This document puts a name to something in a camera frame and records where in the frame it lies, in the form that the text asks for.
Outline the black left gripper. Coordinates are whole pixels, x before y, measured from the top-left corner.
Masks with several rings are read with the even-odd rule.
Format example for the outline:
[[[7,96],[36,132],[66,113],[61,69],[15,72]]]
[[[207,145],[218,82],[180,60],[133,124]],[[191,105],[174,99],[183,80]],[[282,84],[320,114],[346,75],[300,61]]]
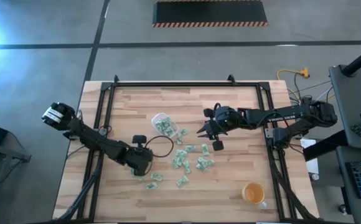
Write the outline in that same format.
[[[133,136],[133,143],[137,144],[136,147],[119,141],[121,152],[118,156],[118,163],[122,166],[128,165],[132,168],[135,176],[146,175],[146,169],[152,164],[152,160],[148,159],[153,157],[152,150],[143,148],[143,144],[146,143],[146,141],[147,138],[144,135]]]

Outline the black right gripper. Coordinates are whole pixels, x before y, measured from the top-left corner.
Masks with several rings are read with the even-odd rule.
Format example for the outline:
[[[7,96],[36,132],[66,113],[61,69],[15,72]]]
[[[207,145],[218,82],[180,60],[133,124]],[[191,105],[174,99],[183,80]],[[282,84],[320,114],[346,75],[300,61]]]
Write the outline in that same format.
[[[205,131],[206,134],[200,135],[199,138],[209,138],[213,141],[214,151],[223,150],[223,141],[219,140],[219,135],[228,135],[229,131],[238,127],[239,118],[236,111],[229,106],[217,106],[215,109],[204,109],[204,116],[209,120],[205,122],[197,133]]]

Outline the clear plastic container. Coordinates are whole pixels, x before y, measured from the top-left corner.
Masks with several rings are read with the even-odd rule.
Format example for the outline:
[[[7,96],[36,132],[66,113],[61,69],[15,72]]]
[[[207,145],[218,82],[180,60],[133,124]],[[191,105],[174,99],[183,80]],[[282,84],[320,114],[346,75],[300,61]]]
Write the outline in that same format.
[[[156,114],[154,117],[153,117],[153,119],[151,120],[151,123],[152,123],[152,125],[153,125],[153,127],[154,127],[154,129],[157,131],[157,129],[156,129],[156,127],[155,127],[155,125],[156,125],[156,123],[158,122],[158,121],[161,121],[162,122],[162,120],[164,119],[164,118],[166,118],[166,117],[170,117],[168,114],[165,114],[165,113],[158,113],[158,114]],[[170,117],[170,119],[171,119],[171,127],[173,128],[173,129],[175,129],[175,131],[176,131],[176,134],[177,134],[177,132],[178,132],[178,130],[179,130],[179,127],[178,127],[178,125],[176,125],[176,123],[175,123],[175,121]]]

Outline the orange mug with tea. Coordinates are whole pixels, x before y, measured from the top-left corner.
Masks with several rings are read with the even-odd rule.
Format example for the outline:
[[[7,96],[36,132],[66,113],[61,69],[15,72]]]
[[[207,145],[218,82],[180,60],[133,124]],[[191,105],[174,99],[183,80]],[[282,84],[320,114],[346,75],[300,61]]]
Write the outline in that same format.
[[[241,190],[241,195],[244,200],[264,209],[267,207],[265,202],[265,190],[258,183],[249,183]]]

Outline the white paper sheet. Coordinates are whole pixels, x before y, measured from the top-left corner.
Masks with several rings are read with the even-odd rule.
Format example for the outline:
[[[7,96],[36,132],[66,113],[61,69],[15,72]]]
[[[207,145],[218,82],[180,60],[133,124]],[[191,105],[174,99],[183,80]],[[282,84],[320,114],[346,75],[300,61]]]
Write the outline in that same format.
[[[301,138],[300,139],[300,143],[303,149],[303,153],[306,154],[306,149],[309,146],[313,146],[316,143],[315,139],[306,139],[306,138]],[[307,171],[312,174],[312,175],[319,175],[319,166],[318,166],[318,160],[317,159],[311,159],[310,161],[306,162],[307,165]]]

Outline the black desk foot bar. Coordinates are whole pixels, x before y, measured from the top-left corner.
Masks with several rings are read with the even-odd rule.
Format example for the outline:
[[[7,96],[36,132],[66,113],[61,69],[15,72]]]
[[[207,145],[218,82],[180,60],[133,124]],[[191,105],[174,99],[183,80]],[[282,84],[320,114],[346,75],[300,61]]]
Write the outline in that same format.
[[[304,148],[303,154],[305,161],[310,161],[317,157],[320,157],[328,152],[332,152],[338,146],[348,146],[345,131],[341,130],[328,138],[325,138],[315,144]]]

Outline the black hazard-striped floor mat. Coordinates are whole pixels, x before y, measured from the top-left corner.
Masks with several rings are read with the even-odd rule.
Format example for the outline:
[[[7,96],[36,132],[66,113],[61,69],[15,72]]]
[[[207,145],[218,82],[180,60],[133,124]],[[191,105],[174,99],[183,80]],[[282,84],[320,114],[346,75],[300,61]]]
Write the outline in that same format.
[[[261,0],[157,0],[154,28],[266,27]]]

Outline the black side stand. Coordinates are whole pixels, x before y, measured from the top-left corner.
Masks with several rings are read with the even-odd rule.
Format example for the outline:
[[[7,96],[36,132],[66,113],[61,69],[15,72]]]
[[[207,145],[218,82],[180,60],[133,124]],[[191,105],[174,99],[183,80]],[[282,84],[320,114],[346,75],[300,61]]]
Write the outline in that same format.
[[[0,173],[0,184],[2,184],[11,175],[16,167],[30,162],[31,155],[27,153],[18,139],[16,139],[16,142],[24,152],[16,152],[8,147],[0,146],[0,156],[4,160]]]

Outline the grey desk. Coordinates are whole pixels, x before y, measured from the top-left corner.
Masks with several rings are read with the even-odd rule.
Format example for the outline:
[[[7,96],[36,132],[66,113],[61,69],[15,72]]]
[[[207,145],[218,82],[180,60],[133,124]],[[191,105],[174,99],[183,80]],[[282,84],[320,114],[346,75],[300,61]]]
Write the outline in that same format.
[[[339,66],[334,66],[329,68],[329,75],[348,145],[361,148],[361,137],[350,130],[351,125],[361,124],[361,69],[354,77],[346,77]]]

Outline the dark keyboard desk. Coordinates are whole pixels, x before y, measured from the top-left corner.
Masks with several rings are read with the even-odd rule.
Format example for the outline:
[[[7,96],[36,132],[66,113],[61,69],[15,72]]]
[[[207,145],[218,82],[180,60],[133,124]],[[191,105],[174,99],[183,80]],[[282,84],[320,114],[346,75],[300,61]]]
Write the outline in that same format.
[[[358,198],[345,166],[347,162],[361,162],[361,149],[339,146],[336,149],[336,154],[344,183],[345,205],[349,213],[352,214],[354,223],[361,224],[361,198]]]

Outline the black aluminium table frame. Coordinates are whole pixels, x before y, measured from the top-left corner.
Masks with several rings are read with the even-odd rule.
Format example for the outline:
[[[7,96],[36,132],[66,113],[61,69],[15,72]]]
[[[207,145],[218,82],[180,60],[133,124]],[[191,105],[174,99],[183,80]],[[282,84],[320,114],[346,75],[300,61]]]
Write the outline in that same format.
[[[289,105],[285,82],[147,83],[87,82],[78,108],[89,126],[100,128],[108,121],[109,137],[131,142],[134,135],[145,135],[156,153],[152,171],[163,176],[155,190],[146,189],[150,177],[142,182],[133,177],[129,167],[103,156],[100,183],[89,191],[81,215],[88,222],[277,222],[279,212],[289,216],[288,201],[275,199],[268,151],[262,129],[236,130],[222,136],[224,150],[211,152],[215,164],[207,171],[196,168],[200,149],[187,156],[191,173],[188,183],[176,182],[184,169],[174,169],[172,159],[179,146],[158,138],[151,124],[158,113],[168,114],[180,128],[188,130],[185,145],[200,147],[207,139],[199,138],[203,110],[215,103],[234,108],[270,108]],[[241,190],[249,183],[265,190],[267,207],[247,202]]]

